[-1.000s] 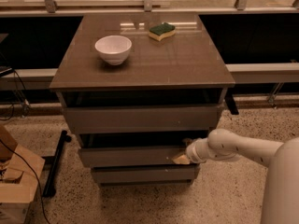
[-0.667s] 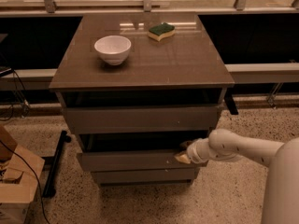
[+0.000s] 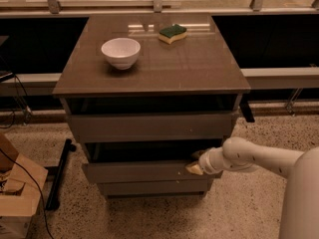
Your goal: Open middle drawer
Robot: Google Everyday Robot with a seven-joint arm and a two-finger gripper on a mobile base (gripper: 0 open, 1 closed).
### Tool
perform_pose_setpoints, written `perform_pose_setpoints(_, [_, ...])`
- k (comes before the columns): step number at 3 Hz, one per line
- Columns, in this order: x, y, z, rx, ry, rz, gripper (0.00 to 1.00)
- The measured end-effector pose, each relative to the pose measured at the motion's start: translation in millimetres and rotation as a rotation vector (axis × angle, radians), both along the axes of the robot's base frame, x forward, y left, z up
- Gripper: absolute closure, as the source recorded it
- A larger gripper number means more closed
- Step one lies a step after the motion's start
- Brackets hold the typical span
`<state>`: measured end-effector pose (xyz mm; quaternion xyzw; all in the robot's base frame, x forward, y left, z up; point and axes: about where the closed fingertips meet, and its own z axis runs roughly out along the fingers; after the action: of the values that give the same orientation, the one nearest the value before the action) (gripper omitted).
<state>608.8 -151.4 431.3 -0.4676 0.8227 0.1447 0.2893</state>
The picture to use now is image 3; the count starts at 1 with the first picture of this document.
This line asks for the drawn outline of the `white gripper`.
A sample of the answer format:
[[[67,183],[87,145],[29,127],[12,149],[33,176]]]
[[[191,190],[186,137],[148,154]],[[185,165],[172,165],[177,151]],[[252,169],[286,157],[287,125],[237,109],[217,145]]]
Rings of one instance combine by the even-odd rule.
[[[203,175],[203,173],[218,174],[227,169],[229,165],[229,162],[223,155],[223,149],[221,147],[197,150],[191,155],[191,158],[198,160],[198,162],[195,161],[187,164],[185,169],[189,173],[196,175]]]

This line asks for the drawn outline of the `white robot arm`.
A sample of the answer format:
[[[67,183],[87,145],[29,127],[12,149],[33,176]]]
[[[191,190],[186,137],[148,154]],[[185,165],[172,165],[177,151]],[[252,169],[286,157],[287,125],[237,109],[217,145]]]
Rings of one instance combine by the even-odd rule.
[[[291,150],[234,136],[220,147],[199,152],[186,170],[204,175],[245,172],[256,166],[287,179],[279,239],[319,239],[319,147]]]

